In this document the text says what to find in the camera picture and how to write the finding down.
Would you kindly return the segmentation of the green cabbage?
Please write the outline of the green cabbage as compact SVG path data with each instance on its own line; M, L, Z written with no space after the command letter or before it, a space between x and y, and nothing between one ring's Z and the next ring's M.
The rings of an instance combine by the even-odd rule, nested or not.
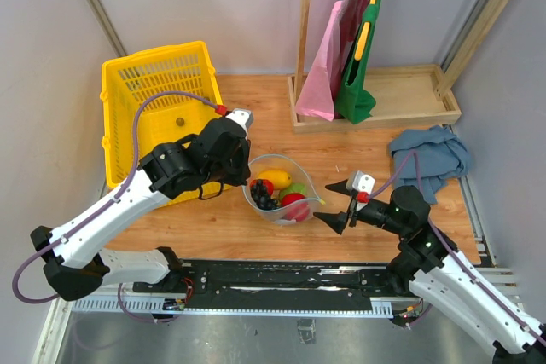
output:
M279 200L282 200L288 194L302 194L304 197L307 195L307 187L302 182L294 182L289 187L279 192Z

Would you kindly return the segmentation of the red pomegranate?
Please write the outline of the red pomegranate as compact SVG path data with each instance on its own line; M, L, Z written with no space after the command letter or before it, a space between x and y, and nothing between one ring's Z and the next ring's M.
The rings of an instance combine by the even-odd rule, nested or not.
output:
M290 193L282 197L282 219L286 221L303 222L310 215L306 197L301 193Z

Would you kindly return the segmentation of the black grape bunch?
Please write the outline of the black grape bunch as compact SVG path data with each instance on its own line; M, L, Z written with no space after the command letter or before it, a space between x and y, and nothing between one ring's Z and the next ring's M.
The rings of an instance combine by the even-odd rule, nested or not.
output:
M261 179L252 180L250 193L255 205L262 211L273 211L279 208L278 200L274 197L274 192L269 195L267 189L263 186Z

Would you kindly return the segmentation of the red apple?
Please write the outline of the red apple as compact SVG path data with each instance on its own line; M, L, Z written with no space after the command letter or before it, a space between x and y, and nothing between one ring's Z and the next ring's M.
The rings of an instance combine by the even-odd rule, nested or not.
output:
M269 180L263 180L262 184L267 189L268 194L272 195L275 190L272 182Z

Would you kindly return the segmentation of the orange yellow mango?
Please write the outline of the orange yellow mango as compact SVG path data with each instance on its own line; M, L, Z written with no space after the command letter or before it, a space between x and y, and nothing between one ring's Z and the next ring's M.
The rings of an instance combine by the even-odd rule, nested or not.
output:
M288 188L293 182L291 174L281 169L264 170L258 174L258 179L269 181L275 190Z

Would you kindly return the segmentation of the clear zip top bag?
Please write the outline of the clear zip top bag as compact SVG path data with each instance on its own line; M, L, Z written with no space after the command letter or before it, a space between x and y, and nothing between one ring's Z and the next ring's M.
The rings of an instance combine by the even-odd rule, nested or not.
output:
M242 192L247 203L265 220L291 225L313 218L325 204L308 173L294 160L266 154L249 162L251 177Z

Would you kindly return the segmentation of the yellow plastic basket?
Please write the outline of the yellow plastic basket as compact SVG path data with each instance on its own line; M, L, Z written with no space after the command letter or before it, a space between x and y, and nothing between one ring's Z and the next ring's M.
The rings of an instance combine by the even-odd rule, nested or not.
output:
M207 46L202 41L147 49L102 65L106 181L116 188L133 160L132 125L137 109L153 95L184 91L220 104L222 98ZM198 134L218 115L207 104L182 95L160 97L146 106L138 122L138 151L143 157L161 143ZM183 118L185 125L176 124Z

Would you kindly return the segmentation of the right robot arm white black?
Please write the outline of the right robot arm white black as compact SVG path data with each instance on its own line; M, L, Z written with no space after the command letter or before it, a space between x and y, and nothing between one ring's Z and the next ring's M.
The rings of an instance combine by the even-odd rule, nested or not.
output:
M397 235L399 254L386 267L392 293L412 293L441 311L495 363L543 363L545 325L493 286L433 225L430 205L418 188L395 188L383 202L373 198L368 180L329 184L329 191L349 197L348 208L337 214L318 212L316 218L337 234L363 222Z

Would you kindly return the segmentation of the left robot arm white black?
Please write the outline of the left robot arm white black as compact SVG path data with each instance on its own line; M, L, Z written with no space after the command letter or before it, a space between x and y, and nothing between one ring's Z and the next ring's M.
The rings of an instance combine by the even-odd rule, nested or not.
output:
M91 208L58 228L36 228L49 285L66 301L101 286L140 282L173 292L183 281L175 252L161 246L148 252L112 251L107 243L140 217L203 185L240 186L250 177L247 133L253 121L236 109L208 122L200 134L156 146L136 171Z

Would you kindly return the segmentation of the green hanging bag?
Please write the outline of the green hanging bag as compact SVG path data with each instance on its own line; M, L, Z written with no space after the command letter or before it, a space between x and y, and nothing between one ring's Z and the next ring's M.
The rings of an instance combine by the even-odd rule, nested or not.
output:
M335 111L351 124L359 124L370 118L376 105L376 99L364 88L364 81L380 5L381 0L369 0L363 12L334 104Z

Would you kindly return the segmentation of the pink hanging bag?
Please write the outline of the pink hanging bag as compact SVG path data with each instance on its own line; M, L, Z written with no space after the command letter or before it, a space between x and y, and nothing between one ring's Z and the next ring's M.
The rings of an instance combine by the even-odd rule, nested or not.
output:
M320 47L295 105L298 115L333 121L334 99L341 80L340 15L342 2L334 3Z

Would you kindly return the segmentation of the dark red hanging bag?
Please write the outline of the dark red hanging bag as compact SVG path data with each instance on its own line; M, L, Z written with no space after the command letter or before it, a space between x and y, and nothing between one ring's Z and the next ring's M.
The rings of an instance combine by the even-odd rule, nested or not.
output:
M340 47L347 56L355 40L368 0L343 0L340 10Z

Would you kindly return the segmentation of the blue crumpled cloth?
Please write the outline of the blue crumpled cloth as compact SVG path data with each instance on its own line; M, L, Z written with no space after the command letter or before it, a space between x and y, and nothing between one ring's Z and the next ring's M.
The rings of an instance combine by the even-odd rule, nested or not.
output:
M422 194L430 205L436 205L436 193L453 178L465 176L472 157L461 139L449 128L433 126L427 130L405 130L388 145L397 170L404 159L415 151L421 173Z

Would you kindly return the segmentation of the wooden rack tray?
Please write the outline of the wooden rack tray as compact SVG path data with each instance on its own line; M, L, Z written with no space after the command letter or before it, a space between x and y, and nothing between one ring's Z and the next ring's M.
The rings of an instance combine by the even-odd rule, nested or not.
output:
M451 90L509 0L477 0L442 65L386 66L367 70L364 85L377 100L359 124L299 116L295 104L305 80L304 63L311 0L301 0L295 73L287 77L289 117L296 134L454 124L461 109Z

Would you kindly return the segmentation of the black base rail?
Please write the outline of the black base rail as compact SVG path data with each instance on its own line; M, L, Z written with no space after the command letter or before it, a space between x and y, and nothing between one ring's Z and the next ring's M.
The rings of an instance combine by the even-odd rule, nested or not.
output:
M186 260L172 289L142 280L134 292L190 293L188 311L250 315L365 315L375 301L411 305L418 297L384 264Z

